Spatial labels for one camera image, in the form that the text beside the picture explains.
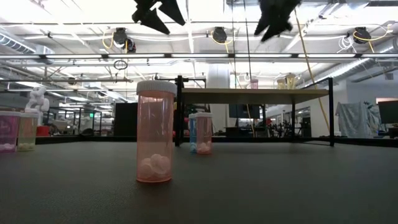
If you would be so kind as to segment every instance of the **gray surface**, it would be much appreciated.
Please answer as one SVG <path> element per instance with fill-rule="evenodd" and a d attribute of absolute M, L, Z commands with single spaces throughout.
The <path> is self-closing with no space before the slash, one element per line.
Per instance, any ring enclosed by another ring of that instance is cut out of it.
<path fill-rule="evenodd" d="M 398 150 L 215 144 L 174 151 L 168 184 L 135 181 L 136 144 L 0 154 L 0 223 L 397 223 Z"/>

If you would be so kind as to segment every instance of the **shelf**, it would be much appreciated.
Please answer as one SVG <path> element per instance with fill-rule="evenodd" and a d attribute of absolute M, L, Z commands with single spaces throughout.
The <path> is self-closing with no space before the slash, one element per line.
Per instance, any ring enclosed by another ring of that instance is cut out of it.
<path fill-rule="evenodd" d="M 327 96 L 328 90 L 183 88 L 185 103 L 289 105 Z"/>

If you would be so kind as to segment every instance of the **monitor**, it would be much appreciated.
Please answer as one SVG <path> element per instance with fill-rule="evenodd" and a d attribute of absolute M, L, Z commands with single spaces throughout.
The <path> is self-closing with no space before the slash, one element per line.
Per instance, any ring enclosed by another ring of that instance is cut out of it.
<path fill-rule="evenodd" d="M 249 105 L 250 117 L 252 119 L 260 119 L 261 105 Z M 246 105 L 229 105 L 230 118 L 249 118 L 248 108 Z"/>
<path fill-rule="evenodd" d="M 398 123 L 398 101 L 379 102 L 382 124 Z"/>

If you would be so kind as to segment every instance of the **speaker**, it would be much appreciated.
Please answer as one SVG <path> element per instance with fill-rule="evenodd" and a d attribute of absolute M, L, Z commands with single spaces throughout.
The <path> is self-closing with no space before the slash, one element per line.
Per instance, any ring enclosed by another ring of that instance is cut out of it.
<path fill-rule="evenodd" d="M 116 103 L 114 136 L 137 136 L 138 103 Z"/>

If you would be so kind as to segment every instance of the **white robot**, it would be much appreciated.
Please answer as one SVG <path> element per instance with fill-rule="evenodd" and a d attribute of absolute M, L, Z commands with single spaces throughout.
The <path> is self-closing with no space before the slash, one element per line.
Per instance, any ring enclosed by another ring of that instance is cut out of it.
<path fill-rule="evenodd" d="M 46 92 L 45 87 L 35 87 L 30 93 L 30 100 L 25 106 L 25 113 L 37 113 L 39 118 L 37 120 L 37 125 L 43 124 L 43 112 L 47 112 L 50 109 L 50 102 L 48 99 L 44 98 L 44 93 Z"/>

